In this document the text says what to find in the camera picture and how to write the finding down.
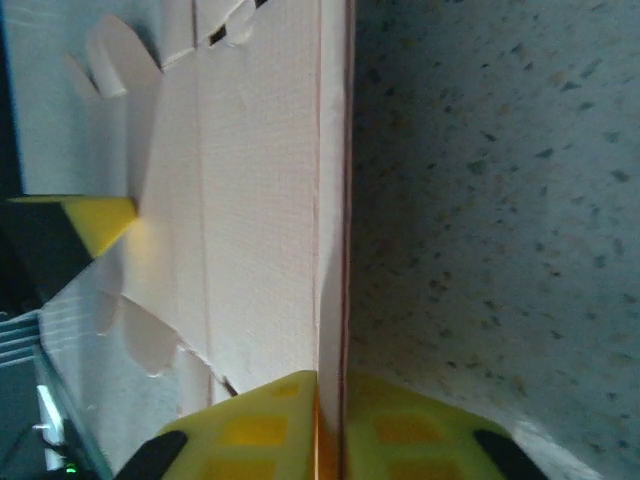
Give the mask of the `pink cardboard paper box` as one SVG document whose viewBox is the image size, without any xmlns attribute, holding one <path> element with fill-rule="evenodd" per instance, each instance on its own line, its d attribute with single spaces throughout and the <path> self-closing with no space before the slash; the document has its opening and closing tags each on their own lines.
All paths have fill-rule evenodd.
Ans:
<svg viewBox="0 0 640 480">
<path fill-rule="evenodd" d="M 159 58 L 109 14 L 69 63 L 102 179 L 138 211 L 95 327 L 176 374 L 182 414 L 311 372 L 311 476 L 343 480 L 353 0 L 161 8 Z"/>
</svg>

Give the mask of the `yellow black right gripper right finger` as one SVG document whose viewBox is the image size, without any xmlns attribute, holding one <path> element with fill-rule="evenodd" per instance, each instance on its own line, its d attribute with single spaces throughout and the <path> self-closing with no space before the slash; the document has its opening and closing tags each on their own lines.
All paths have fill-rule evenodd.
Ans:
<svg viewBox="0 0 640 480">
<path fill-rule="evenodd" d="M 549 480 L 489 419 L 367 374 L 346 386 L 346 480 Z"/>
</svg>

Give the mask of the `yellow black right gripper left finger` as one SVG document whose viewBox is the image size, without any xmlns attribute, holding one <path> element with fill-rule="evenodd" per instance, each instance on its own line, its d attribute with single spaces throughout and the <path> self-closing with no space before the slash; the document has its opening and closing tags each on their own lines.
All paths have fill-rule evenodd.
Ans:
<svg viewBox="0 0 640 480">
<path fill-rule="evenodd" d="M 180 418 L 113 480 L 315 480 L 316 381 L 299 371 Z"/>
</svg>

